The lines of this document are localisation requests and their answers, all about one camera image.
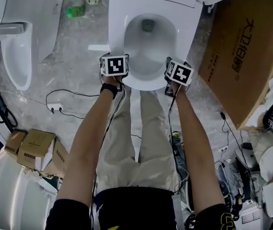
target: shirt sleeve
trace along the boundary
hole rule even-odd
[[[196,217],[195,230],[235,230],[236,226],[226,205],[211,206],[198,214]]]
[[[70,199],[55,201],[47,218],[45,230],[58,229],[91,230],[88,206]]]

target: black t-shirt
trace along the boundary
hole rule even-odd
[[[101,230],[176,230],[173,193],[148,187],[121,187],[105,190],[95,197]],[[69,199],[55,201],[47,219],[46,230],[90,230],[89,208]],[[236,229],[231,214],[223,204],[200,212],[196,230]]]

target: white toilet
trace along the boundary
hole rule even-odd
[[[219,1],[109,0],[110,52],[130,55],[123,82],[143,91],[165,87],[166,58],[185,61],[203,4]]]
[[[32,71],[53,51],[63,0],[0,0],[0,49],[7,73],[27,90]]]

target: large cardboard box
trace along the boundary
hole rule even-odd
[[[15,160],[17,160],[20,145],[26,134],[27,132],[24,130],[14,130],[4,147],[4,150]]]
[[[18,153],[17,162],[45,176],[64,177],[68,152],[55,134],[31,129]]]
[[[217,4],[199,75],[235,127],[248,129],[245,124],[263,102],[273,76],[273,0]]]

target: black strap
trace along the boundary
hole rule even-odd
[[[114,97],[113,97],[113,100],[115,99],[117,93],[118,93],[118,89],[116,86],[112,85],[112,84],[108,84],[108,83],[104,83],[102,84],[102,87],[101,87],[101,90],[100,90],[100,93],[104,90],[104,89],[107,89],[107,90],[110,90],[112,91]]]

